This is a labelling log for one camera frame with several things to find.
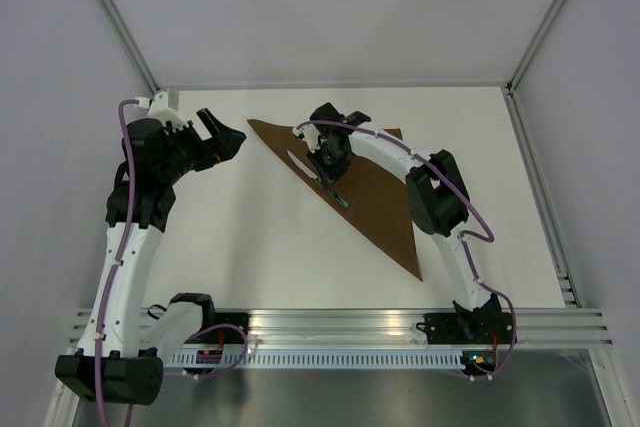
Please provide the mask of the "knife with teal handle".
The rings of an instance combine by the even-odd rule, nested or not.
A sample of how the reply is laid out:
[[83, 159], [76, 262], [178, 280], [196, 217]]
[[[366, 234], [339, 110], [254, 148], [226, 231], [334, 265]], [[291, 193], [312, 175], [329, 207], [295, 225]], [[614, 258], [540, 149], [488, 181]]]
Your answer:
[[332, 187], [326, 187], [322, 183], [319, 175], [316, 172], [314, 172], [311, 168], [309, 168], [302, 160], [300, 160], [297, 156], [295, 156], [291, 151], [287, 151], [287, 154], [290, 160], [293, 162], [293, 164], [301, 172], [303, 172], [307, 177], [309, 177], [316, 184], [318, 184], [325, 192], [327, 192], [332, 199], [338, 202], [343, 208], [349, 207], [349, 203], [340, 194], [338, 194]]

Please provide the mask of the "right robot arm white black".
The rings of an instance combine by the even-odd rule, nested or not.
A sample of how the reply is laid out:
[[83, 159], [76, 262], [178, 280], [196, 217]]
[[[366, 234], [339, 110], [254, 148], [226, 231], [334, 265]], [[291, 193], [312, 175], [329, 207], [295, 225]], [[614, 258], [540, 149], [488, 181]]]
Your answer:
[[479, 213], [471, 205], [454, 156], [446, 150], [431, 154], [411, 148], [368, 115], [356, 111], [345, 116], [330, 103], [294, 127], [293, 135], [306, 143], [306, 157], [330, 193], [353, 156], [374, 163], [404, 184], [413, 225], [434, 241], [449, 276], [454, 331], [465, 343], [492, 341], [503, 311], [498, 295], [482, 285], [467, 239], [491, 243], [494, 236], [484, 220], [479, 221], [484, 236], [469, 230], [469, 217]]

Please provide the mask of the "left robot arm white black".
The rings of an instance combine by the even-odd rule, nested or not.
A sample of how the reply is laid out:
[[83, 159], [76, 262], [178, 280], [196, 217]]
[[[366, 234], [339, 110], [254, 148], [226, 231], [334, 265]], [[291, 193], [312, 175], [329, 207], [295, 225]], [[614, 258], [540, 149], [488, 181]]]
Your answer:
[[55, 375], [80, 398], [108, 403], [152, 404], [170, 358], [191, 340], [206, 343], [218, 331], [210, 295], [178, 293], [153, 325], [140, 327], [151, 264], [176, 201], [175, 184], [191, 172], [233, 159], [245, 133], [220, 122], [208, 109], [190, 121], [148, 115], [122, 120], [122, 149], [107, 200], [107, 244], [95, 302], [76, 350], [58, 357]]

